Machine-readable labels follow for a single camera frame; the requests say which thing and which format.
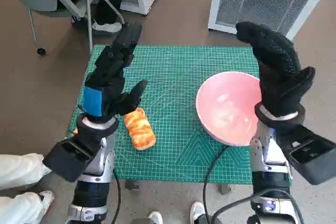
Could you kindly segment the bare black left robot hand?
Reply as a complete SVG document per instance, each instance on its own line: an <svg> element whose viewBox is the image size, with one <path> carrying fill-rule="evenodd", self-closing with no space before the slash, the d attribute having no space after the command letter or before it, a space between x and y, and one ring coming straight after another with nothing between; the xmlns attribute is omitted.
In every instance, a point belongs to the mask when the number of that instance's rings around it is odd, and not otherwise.
<svg viewBox="0 0 336 224"><path fill-rule="evenodd" d="M95 70L88 74L82 108L88 118L106 122L116 114L126 115L138 107L147 81L138 82L129 93L124 93L124 68L133 58L142 33L140 24L126 23L111 45L105 46L95 61Z"/></svg>

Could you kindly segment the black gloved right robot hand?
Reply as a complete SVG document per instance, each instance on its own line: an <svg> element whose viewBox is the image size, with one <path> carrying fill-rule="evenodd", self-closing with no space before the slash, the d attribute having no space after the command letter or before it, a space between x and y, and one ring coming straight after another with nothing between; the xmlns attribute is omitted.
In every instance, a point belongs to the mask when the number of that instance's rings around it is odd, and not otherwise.
<svg viewBox="0 0 336 224"><path fill-rule="evenodd" d="M298 111L301 98L311 88L316 70L302 68L293 43L267 26L236 24L237 39L250 44L259 64L261 101L275 117Z"/></svg>

